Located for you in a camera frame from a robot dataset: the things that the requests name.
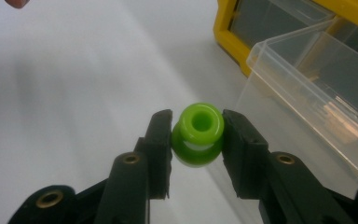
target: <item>green cylinder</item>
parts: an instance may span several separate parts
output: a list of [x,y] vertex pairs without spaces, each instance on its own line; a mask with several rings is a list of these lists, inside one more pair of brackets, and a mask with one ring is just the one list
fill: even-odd
[[213,105],[190,105],[173,128],[173,151],[185,164],[206,165],[222,150],[224,126],[222,114]]

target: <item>finger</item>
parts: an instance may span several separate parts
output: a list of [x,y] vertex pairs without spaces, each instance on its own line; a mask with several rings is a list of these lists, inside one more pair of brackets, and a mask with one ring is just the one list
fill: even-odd
[[9,5],[14,8],[24,7],[30,0],[5,0]]

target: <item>green bead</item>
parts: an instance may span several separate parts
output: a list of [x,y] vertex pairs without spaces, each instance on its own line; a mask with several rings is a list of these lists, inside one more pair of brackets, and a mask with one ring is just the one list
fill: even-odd
[[190,165],[213,161],[223,147],[224,120],[213,105],[198,103],[187,107],[172,131],[172,148]]

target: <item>white table surface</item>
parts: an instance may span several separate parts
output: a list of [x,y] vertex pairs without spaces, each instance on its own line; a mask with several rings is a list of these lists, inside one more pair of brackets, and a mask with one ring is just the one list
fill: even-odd
[[[108,177],[153,113],[232,109],[246,78],[216,44],[216,0],[0,0],[0,223],[38,189]],[[205,168],[172,160],[151,223],[240,223]]]

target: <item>green plastic object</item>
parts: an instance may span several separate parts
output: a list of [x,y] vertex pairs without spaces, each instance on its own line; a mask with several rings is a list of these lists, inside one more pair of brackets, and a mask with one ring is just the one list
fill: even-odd
[[173,151],[187,165],[206,165],[222,150],[224,126],[222,114],[213,105],[190,105],[173,128]]

